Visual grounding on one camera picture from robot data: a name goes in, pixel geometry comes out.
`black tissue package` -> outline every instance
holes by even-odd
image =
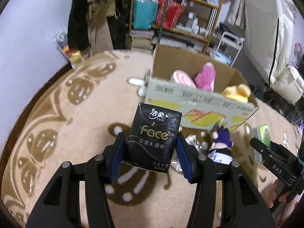
[[[139,103],[125,148],[124,162],[168,173],[180,123],[180,112]]]

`cardboard box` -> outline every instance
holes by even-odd
[[[175,70],[185,71],[194,79],[207,62],[213,63],[216,71],[213,93],[171,81]],[[242,103],[220,94],[227,86],[239,84],[248,85],[235,68],[203,54],[158,45],[145,103],[181,112],[182,127],[211,130],[222,120],[222,125],[234,131],[259,109],[253,95],[249,103]]]

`human hand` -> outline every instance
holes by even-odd
[[[266,204],[267,204],[268,208],[272,208],[273,202],[274,202],[274,200],[276,199],[276,197],[278,195],[277,192],[276,192],[278,184],[279,184],[279,180],[277,179],[275,181],[275,184],[274,184],[273,188],[269,192],[269,197],[268,197],[268,199],[266,201]],[[281,195],[279,197],[279,201],[280,202],[286,202],[286,198],[287,198],[287,196],[289,194],[290,194],[290,191],[288,191],[285,194]],[[300,198],[302,197],[302,195],[303,195],[303,193],[300,196],[297,195],[294,198],[293,201],[291,201],[290,203],[287,203],[286,207],[283,209],[284,212],[283,213],[280,212],[280,214],[275,217],[275,224],[276,224],[277,227],[287,220],[287,218],[290,216],[290,214],[293,212],[294,208],[298,204],[298,202],[299,202]]]

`stack of magazines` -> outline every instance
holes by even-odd
[[[150,30],[134,30],[131,31],[131,50],[144,53],[152,53],[153,46],[151,39],[154,36],[154,31]]]

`teal bag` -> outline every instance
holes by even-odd
[[[134,0],[133,27],[139,30],[149,30],[155,22],[158,10],[157,2],[153,0]]]

